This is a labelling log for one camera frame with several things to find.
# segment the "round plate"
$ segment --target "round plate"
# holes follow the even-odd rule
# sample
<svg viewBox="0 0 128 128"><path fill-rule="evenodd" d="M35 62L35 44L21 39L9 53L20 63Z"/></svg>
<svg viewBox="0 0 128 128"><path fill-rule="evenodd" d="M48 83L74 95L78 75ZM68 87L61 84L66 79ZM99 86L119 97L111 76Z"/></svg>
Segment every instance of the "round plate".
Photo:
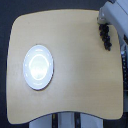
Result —
<svg viewBox="0 0 128 128"><path fill-rule="evenodd" d="M49 50L42 45L32 47L25 56L23 73L31 88L45 88L53 75L53 58Z"/></svg>

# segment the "dark background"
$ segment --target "dark background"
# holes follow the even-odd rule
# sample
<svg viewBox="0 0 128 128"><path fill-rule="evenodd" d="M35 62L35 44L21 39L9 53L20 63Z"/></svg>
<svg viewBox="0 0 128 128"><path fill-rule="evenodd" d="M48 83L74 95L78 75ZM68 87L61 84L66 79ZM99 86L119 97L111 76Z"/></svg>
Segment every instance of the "dark background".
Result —
<svg viewBox="0 0 128 128"><path fill-rule="evenodd" d="M20 15L55 9L99 10L107 0L0 0L0 128L28 128L11 125L6 110L7 52L12 24ZM104 128L125 128L126 113L120 120L104 120Z"/></svg>

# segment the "wooden table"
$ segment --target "wooden table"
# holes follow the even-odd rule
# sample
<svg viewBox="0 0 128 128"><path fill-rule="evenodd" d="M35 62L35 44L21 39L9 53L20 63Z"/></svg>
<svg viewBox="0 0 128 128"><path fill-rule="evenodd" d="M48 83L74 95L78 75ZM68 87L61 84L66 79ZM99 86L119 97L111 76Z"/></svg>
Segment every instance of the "wooden table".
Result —
<svg viewBox="0 0 128 128"><path fill-rule="evenodd" d="M57 10L24 15L13 24L7 61L7 115L12 124L54 112L77 111L104 119L123 113L123 78L116 30L112 50L99 36L97 11ZM23 76L28 50L44 45L54 59L47 88L31 89Z"/></svg>

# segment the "light wood surface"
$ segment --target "light wood surface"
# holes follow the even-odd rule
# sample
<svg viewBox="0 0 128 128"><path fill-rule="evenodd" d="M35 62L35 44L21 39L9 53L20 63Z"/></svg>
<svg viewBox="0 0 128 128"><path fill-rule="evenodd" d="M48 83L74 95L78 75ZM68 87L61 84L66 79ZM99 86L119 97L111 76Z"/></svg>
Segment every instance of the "light wood surface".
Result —
<svg viewBox="0 0 128 128"><path fill-rule="evenodd" d="M98 12L57 10L19 17L13 24L7 61L7 115L12 124L62 111L119 119L123 113L121 55L116 30L110 27L111 52L104 49ZM28 50L44 45L54 59L54 75L41 91L23 76Z"/></svg>

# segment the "white plastic part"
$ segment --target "white plastic part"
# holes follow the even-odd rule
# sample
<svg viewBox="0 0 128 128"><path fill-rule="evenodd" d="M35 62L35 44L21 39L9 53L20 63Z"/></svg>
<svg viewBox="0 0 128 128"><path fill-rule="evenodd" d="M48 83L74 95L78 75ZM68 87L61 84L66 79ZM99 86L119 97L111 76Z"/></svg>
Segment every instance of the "white plastic part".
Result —
<svg viewBox="0 0 128 128"><path fill-rule="evenodd" d="M49 50L42 45L32 47L25 56L23 73L31 88L45 88L53 75L53 58Z"/></svg>
<svg viewBox="0 0 128 128"><path fill-rule="evenodd" d="M81 128L103 128L103 119L81 114Z"/></svg>
<svg viewBox="0 0 128 128"><path fill-rule="evenodd" d="M52 128L52 115L40 117L30 122L29 128Z"/></svg>

